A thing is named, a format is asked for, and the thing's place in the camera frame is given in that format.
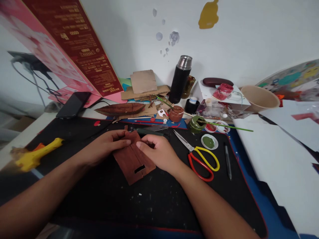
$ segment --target black phone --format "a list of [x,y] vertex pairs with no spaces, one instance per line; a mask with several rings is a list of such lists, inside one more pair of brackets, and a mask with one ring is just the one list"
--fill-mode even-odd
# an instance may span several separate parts
[[57,118],[71,119],[76,117],[87,100],[89,99],[91,92],[74,92],[65,105],[60,109]]

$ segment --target bottle cap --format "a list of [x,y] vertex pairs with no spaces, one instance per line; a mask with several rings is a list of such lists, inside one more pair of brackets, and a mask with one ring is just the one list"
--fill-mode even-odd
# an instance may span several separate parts
[[196,102],[197,102],[197,98],[196,97],[191,97],[190,99],[189,99],[189,102],[191,103],[191,104],[196,104]]
[[190,70],[192,68],[192,57],[182,55],[177,63],[177,67],[181,70]]

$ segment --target wooden boat model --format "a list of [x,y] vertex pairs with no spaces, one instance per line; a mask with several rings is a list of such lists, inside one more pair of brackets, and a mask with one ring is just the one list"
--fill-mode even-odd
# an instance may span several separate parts
[[125,103],[125,104],[114,104],[104,106],[96,109],[95,111],[105,116],[122,116],[122,115],[133,115],[141,112],[145,105],[140,103]]

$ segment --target brown paint jar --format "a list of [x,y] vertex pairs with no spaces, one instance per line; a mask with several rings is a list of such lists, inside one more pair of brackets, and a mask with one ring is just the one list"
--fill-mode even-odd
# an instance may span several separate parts
[[169,119],[173,122],[180,122],[183,118],[184,109],[180,106],[174,106],[169,112]]

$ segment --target yellow glue gun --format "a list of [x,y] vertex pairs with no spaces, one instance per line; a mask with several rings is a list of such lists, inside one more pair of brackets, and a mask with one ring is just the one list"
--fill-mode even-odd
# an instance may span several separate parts
[[52,143],[44,146],[42,143],[31,152],[21,153],[20,158],[15,162],[21,170],[28,172],[40,165],[40,159],[62,145],[63,139],[56,138]]

